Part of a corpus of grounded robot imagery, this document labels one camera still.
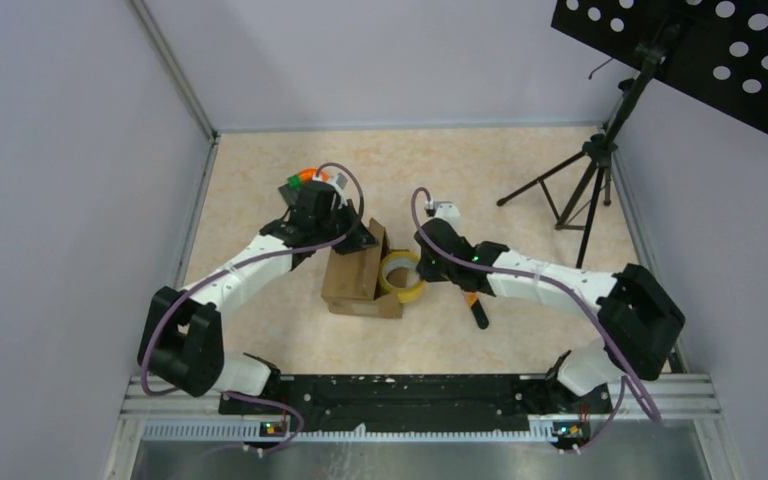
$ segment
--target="tripod leg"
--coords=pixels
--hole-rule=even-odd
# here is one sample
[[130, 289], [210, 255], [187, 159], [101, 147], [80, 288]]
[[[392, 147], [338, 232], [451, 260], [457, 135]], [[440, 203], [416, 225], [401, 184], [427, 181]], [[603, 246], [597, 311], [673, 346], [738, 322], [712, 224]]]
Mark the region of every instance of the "tripod leg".
[[605, 200], [602, 204], [606, 207], [611, 206], [611, 167], [605, 169]]
[[[575, 190], [572, 192], [572, 196], [567, 202], [567, 206], [564, 207], [563, 213], [558, 217], [558, 222], [555, 223], [555, 229], [560, 230], [569, 223], [569, 217], [572, 215], [573, 209], [578, 205], [578, 201], [581, 200], [581, 195], [584, 193], [584, 189], [587, 188], [587, 185], [590, 183], [590, 180], [593, 178], [593, 174], [596, 173], [597, 169], [595, 162], [591, 161], [590, 164], [587, 165], [587, 170], [584, 171], [584, 175], [581, 176], [581, 180], [579, 180], [578, 185], [575, 186]], [[599, 178], [600, 180], [596, 185], [597, 190], [602, 186], [602, 177]]]
[[600, 168], [596, 173], [596, 183], [593, 184], [593, 196], [590, 198], [590, 208], [587, 209], [587, 222], [584, 224], [584, 235], [581, 237], [581, 246], [578, 248], [578, 260], [575, 268], [581, 268], [584, 264], [584, 253], [587, 251], [587, 242], [590, 241], [590, 230], [593, 229], [593, 217], [596, 216], [596, 203], [599, 202], [599, 191], [605, 176], [605, 168]]
[[551, 177], [552, 175], [560, 172], [561, 170], [563, 170], [564, 168], [566, 168], [570, 164], [574, 163], [576, 160], [580, 159], [583, 156], [584, 156], [584, 152], [583, 151], [576, 153], [575, 155], [573, 155], [570, 158], [564, 160], [560, 164], [552, 167], [552, 169], [549, 170], [548, 172], [544, 173], [543, 175], [540, 175], [539, 177], [537, 177], [534, 180], [532, 180], [532, 181], [528, 182], [527, 184], [525, 184], [525, 186], [517, 189], [516, 191], [514, 191], [513, 193], [511, 193], [507, 197], [500, 198], [498, 201], [496, 201], [496, 205], [498, 205], [500, 207], [503, 206], [504, 204], [506, 204], [509, 201], [513, 200], [520, 193], [523, 193], [524, 191], [526, 191], [529, 188], [537, 185], [538, 183], [542, 182], [543, 180], [546, 180], [547, 178]]

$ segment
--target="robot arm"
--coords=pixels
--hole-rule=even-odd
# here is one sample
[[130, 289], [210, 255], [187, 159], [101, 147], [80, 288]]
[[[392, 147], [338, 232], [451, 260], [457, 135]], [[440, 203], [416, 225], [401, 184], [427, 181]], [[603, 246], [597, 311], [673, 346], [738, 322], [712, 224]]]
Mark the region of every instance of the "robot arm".
[[[470, 292], [537, 301], [586, 316], [567, 292], [540, 281], [540, 277], [557, 280], [597, 315], [638, 377], [658, 378], [684, 326], [684, 316], [648, 270], [627, 265], [623, 272], [616, 274], [588, 272], [537, 260], [494, 242], [472, 246], [455, 231], [460, 215], [453, 204], [435, 203], [429, 205], [426, 212], [433, 218], [422, 225], [422, 232], [443, 251], [492, 270], [517, 271], [524, 275], [483, 272], [451, 262], [429, 247], [417, 232], [414, 239], [422, 252], [417, 267], [421, 278], [428, 282], [452, 282]], [[600, 338], [561, 356], [549, 371], [547, 381], [557, 381], [580, 397], [625, 373]]]
[[[348, 254], [377, 244], [343, 195], [345, 178], [314, 178], [281, 218], [266, 224], [239, 254], [204, 279], [177, 291], [155, 293], [138, 353], [142, 365], [148, 344], [164, 315], [185, 292], [191, 295], [171, 313], [151, 351], [149, 370], [194, 397], [209, 390], [260, 395], [278, 369], [252, 355], [224, 353], [222, 317], [228, 317], [264, 285], [295, 269], [315, 248], [341, 235], [333, 245]], [[179, 327], [186, 327], [186, 332]]]

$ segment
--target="black metal base plate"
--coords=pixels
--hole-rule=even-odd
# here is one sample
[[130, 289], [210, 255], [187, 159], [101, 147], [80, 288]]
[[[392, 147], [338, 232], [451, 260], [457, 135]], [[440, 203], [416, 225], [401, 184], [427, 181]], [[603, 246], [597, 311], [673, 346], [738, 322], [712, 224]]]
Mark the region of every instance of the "black metal base plate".
[[[363, 423], [369, 432], [510, 432], [528, 430], [528, 415], [579, 411], [578, 403], [551, 406], [545, 385], [542, 375], [295, 375], [265, 398], [298, 410], [306, 431], [345, 432]], [[603, 392], [607, 387], [583, 397], [590, 414], [610, 412]], [[219, 413], [279, 412], [223, 399]]]

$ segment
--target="cable tie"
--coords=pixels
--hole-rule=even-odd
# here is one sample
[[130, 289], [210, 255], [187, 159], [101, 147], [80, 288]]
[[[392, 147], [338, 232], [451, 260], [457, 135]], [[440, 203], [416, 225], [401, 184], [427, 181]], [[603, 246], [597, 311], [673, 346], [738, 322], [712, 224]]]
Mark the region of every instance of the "cable tie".
[[228, 272], [229, 275], [233, 275], [237, 280], [240, 281], [240, 283], [242, 283], [245, 280], [245, 277], [243, 276], [242, 272], [240, 271], [240, 269], [236, 267], [236, 265], [234, 265], [233, 261], [229, 261], [228, 263], [223, 265], [222, 270], [225, 270], [226, 272]]
[[549, 269], [549, 264], [537, 260], [535, 260], [535, 262], [537, 263], [537, 268], [534, 269], [534, 277], [532, 277], [532, 283], [534, 284], [534, 294], [537, 296], [537, 301], [540, 302], [540, 305], [546, 305], [546, 302], [543, 300], [543, 293], [540, 292], [540, 277], [543, 276], [543, 273]]

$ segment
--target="orange object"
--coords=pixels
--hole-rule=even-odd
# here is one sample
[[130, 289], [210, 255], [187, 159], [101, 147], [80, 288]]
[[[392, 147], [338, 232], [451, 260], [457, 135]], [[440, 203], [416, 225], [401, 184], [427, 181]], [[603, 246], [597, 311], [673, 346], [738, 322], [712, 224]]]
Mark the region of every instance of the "orange object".
[[464, 292], [464, 298], [466, 299], [466, 304], [471, 307], [478, 301], [478, 294], [475, 292]]
[[[301, 172], [297, 173], [299, 178], [301, 179], [302, 183], [307, 183], [311, 180], [313, 180], [314, 175], [316, 175], [316, 169], [315, 168], [306, 168], [302, 170]], [[328, 174], [325, 172], [320, 173], [323, 180], [328, 180]]]

